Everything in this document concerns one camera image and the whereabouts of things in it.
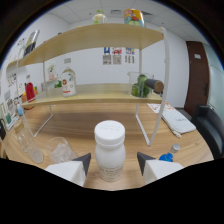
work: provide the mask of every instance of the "wooden shelf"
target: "wooden shelf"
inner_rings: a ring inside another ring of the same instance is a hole
[[[52,79],[52,80],[47,80],[46,82],[49,83],[49,82],[53,82],[53,81],[56,81],[58,80],[59,78],[61,78],[60,76],[57,76],[56,78]]]
[[[130,84],[88,84],[78,85],[77,95],[63,97],[62,87],[50,89],[36,95],[30,103],[25,102],[22,107],[74,104],[74,103],[158,103],[162,99],[152,93],[148,98],[138,98],[129,95]]]
[[[22,59],[15,60],[15,61],[11,61],[11,62],[8,64],[7,69],[10,68],[10,67],[12,67],[13,65],[16,65],[17,61],[20,62],[20,61],[22,61]]]
[[[164,39],[159,31],[128,24],[109,23],[79,27],[44,42],[20,63],[19,67],[43,63],[51,58],[89,48],[130,47],[144,49]]]

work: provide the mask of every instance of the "door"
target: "door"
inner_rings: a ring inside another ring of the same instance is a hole
[[[189,55],[189,84],[184,110],[193,115],[197,104],[207,105],[209,65],[201,42],[186,41]]]

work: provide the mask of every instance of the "bottle label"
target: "bottle label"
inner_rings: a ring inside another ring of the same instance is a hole
[[[63,73],[62,75],[62,90],[63,93],[76,94],[75,81],[73,74],[70,72]]]
[[[100,176],[108,182],[116,181],[120,178],[123,170],[123,166],[115,167],[115,168],[106,168],[103,166],[99,166]]]

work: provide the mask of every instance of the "wooden table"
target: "wooden table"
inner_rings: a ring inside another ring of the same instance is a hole
[[[207,162],[213,160],[210,149],[199,132],[183,134],[179,139],[172,134],[168,126],[161,120],[156,138],[152,146],[145,144],[144,136],[135,119],[135,104],[133,103],[82,103],[57,105],[52,107],[54,116],[34,138],[36,144],[44,154],[44,161],[41,164],[34,163],[24,153],[17,142],[13,128],[7,132],[4,139],[4,149],[10,160],[31,164],[45,169],[52,164],[47,156],[45,146],[47,142],[57,136],[64,137],[70,143],[72,149],[78,156],[91,153],[92,159],[86,178],[85,188],[103,190],[121,190],[139,188],[145,185],[141,175],[137,152],[159,158],[171,148],[172,144],[178,143],[181,147],[176,155],[176,161],[182,166]],[[139,106],[139,117],[149,137],[153,133],[156,118],[155,114],[146,103]],[[48,106],[38,106],[26,111],[26,117],[33,131],[39,129],[42,120],[49,117]],[[113,183],[101,179],[95,159],[94,128],[103,120],[116,120],[121,122],[126,131],[125,149],[126,160],[121,178]]]

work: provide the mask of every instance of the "black chair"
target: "black chair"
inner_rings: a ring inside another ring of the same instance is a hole
[[[209,106],[197,105],[191,122],[207,142],[214,159],[224,154],[224,122]]]

